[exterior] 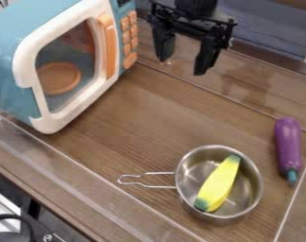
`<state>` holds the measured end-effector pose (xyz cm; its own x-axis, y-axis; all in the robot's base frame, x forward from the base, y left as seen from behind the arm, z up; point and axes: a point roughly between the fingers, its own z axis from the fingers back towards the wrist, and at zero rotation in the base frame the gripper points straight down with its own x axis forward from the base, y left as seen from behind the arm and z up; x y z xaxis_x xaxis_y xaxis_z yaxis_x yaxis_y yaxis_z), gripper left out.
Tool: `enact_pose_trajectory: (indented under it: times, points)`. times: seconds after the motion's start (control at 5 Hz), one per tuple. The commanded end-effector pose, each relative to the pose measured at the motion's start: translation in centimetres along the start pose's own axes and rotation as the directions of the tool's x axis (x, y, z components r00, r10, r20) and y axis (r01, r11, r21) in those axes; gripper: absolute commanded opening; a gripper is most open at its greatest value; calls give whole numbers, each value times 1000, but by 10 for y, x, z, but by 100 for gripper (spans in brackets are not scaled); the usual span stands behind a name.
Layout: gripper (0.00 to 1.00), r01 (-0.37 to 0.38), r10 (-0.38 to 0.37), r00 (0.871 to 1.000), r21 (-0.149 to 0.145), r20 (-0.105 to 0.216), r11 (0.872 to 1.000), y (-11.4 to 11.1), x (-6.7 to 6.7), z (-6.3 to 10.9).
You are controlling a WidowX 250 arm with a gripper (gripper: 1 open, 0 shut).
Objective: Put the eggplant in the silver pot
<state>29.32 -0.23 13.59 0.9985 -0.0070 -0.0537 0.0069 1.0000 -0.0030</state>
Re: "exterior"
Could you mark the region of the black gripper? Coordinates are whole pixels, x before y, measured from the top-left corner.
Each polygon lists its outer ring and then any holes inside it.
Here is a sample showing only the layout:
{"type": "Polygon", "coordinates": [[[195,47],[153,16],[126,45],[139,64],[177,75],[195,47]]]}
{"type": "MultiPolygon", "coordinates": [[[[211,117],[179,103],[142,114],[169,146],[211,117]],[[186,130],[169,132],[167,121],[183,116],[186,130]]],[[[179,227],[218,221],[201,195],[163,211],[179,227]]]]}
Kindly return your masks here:
{"type": "Polygon", "coordinates": [[[221,48],[229,48],[237,19],[218,6],[219,0],[151,0],[150,24],[155,55],[166,61],[175,52],[177,34],[201,40],[194,75],[215,65],[221,48]]]}

